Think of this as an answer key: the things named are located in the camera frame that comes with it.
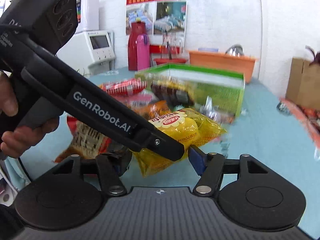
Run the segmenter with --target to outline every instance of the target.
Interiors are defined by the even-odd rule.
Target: plastic bag
[[[159,101],[143,107],[131,107],[131,109],[147,120],[171,113],[166,101]]]
[[[75,117],[67,116],[67,124],[73,139],[69,147],[55,159],[55,162],[60,163],[72,154],[78,154],[83,159],[94,159],[102,153],[117,158],[126,154],[126,147],[97,132]]]
[[[99,87],[109,95],[129,96],[138,94],[144,90],[147,87],[147,82],[141,81],[140,78],[131,78],[117,83],[103,83]]]
[[[191,108],[165,114],[149,122],[184,145],[185,154],[182,159],[188,156],[187,151],[191,144],[199,147],[227,132],[216,122]],[[174,163],[148,149],[134,152],[134,155],[144,177],[162,171]]]
[[[147,106],[151,103],[159,101],[159,99],[151,91],[148,91],[146,89],[138,94],[131,96],[111,96],[130,109],[135,107]]]
[[[151,90],[159,100],[167,101],[170,107],[183,105],[193,106],[192,93],[188,91],[183,81],[177,79],[153,80]]]
[[[231,124],[235,120],[234,114],[219,111],[219,107],[213,105],[211,97],[207,97],[205,105],[200,108],[199,112],[217,123]]]

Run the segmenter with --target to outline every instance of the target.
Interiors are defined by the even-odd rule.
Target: finger
[[[44,134],[46,134],[46,133],[51,133],[51,132],[55,131],[59,126],[59,120],[60,120],[60,118],[57,117],[57,118],[50,119],[49,121],[47,121],[42,126],[42,132]]]
[[[12,157],[12,158],[19,158],[19,157],[21,156],[20,153],[16,152],[15,150],[10,149],[10,148],[6,145],[5,142],[1,143],[0,149],[1,149],[1,151],[2,151],[5,155],[7,155],[7,156],[9,156],[9,157]]]
[[[19,154],[23,154],[30,148],[30,145],[15,138],[13,132],[5,132],[2,135],[2,141],[11,149]]]
[[[3,110],[7,116],[18,113],[18,103],[13,92],[8,76],[0,72],[0,111]]]
[[[37,145],[44,137],[42,128],[31,129],[27,126],[18,127],[13,132],[14,137],[29,146]]]

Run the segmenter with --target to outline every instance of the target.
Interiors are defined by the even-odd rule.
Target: camera lens
[[[72,10],[68,10],[66,11],[59,19],[58,23],[57,23],[57,28],[58,30],[63,28],[67,23],[68,21],[70,21],[71,19],[71,16],[72,16]]]
[[[69,25],[66,27],[66,29],[63,31],[62,36],[63,36],[63,37],[66,36],[66,35],[72,30],[72,27],[73,27],[73,24],[72,24],[72,23],[69,24]]]
[[[59,14],[63,11],[64,6],[69,2],[69,0],[60,0],[53,9],[54,14]]]

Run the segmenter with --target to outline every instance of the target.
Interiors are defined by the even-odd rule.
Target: white wall
[[[320,50],[320,0],[262,0],[264,5],[268,30],[260,80],[274,94],[284,96],[292,57],[312,59],[306,45]]]
[[[186,49],[219,48],[225,51],[235,43],[246,55],[261,56],[260,0],[186,0]],[[100,29],[115,32],[116,67],[127,66],[125,36],[126,0],[100,0]],[[254,75],[258,76],[259,62]]]

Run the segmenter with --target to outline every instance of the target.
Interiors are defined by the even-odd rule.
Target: yellow snack bag
[[[191,108],[164,114],[149,122],[184,145],[185,154],[181,160],[188,156],[191,144],[199,147],[227,132],[216,122]],[[144,177],[162,171],[174,163],[148,149],[134,152],[134,155]]]

